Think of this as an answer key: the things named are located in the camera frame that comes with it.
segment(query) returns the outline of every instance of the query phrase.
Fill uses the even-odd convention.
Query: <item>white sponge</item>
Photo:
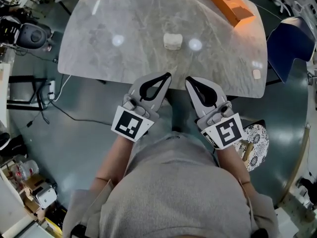
[[[260,78],[261,78],[261,72],[260,72],[260,70],[258,70],[258,69],[254,69],[254,70],[252,71],[252,74],[253,74],[253,78],[254,78],[254,79],[260,79]]]
[[[168,50],[178,50],[180,49],[183,36],[181,34],[164,34],[163,37],[164,47]]]

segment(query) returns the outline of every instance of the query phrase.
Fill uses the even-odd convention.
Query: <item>white cable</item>
[[[68,80],[69,80],[70,77],[71,77],[71,75],[69,75],[69,77],[68,77],[68,78],[65,80],[65,82],[63,83],[62,87],[60,88],[60,92],[59,92],[58,97],[53,100],[54,102],[58,101],[58,99],[60,98],[61,93],[62,93],[62,91],[63,91],[63,88],[64,88],[64,86],[66,85],[66,83],[68,82]]]
[[[278,17],[277,15],[275,15],[274,13],[270,12],[269,10],[263,8],[262,6],[257,5],[256,3],[254,3],[257,7],[262,8],[263,10],[266,10],[267,12],[271,13],[273,16],[277,17],[279,20],[282,20],[280,17]]]

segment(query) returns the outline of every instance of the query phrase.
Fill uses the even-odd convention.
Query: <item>orange box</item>
[[[211,0],[233,27],[252,22],[256,17],[242,0]]]

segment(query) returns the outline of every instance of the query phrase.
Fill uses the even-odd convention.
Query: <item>cardboard box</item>
[[[242,0],[212,0],[233,27],[252,22],[256,17]]]
[[[46,179],[43,176],[35,174],[32,175],[28,180],[24,181],[23,184],[32,192],[39,188],[45,182],[45,180]]]
[[[40,223],[45,220],[46,209],[42,209],[34,200],[31,201],[27,197],[23,199],[24,208],[27,213],[36,221]]]

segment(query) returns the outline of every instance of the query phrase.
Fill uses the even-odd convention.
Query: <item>patterned cushion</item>
[[[245,161],[248,171],[252,171],[265,160],[268,151],[268,134],[266,129],[259,124],[250,125],[243,130],[245,132],[244,140],[254,144],[248,159]],[[242,158],[247,147],[241,142],[236,142],[234,147]]]

